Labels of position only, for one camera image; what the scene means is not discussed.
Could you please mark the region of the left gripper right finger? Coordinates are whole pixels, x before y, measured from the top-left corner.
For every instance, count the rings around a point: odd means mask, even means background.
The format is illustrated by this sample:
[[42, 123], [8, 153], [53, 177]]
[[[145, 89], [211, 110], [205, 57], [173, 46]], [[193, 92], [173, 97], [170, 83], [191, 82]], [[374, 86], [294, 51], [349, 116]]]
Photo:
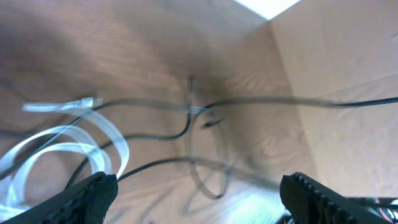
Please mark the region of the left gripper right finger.
[[279, 192], [282, 204], [289, 212], [279, 219], [279, 223], [392, 222], [390, 197], [345, 197], [301, 172], [283, 176]]

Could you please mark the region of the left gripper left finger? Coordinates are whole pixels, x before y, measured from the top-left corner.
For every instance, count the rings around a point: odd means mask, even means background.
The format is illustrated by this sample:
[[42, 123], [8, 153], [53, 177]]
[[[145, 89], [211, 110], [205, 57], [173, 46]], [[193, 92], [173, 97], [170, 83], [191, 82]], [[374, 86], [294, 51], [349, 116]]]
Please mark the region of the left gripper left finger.
[[117, 177], [97, 172], [4, 224], [102, 224], [117, 195]]

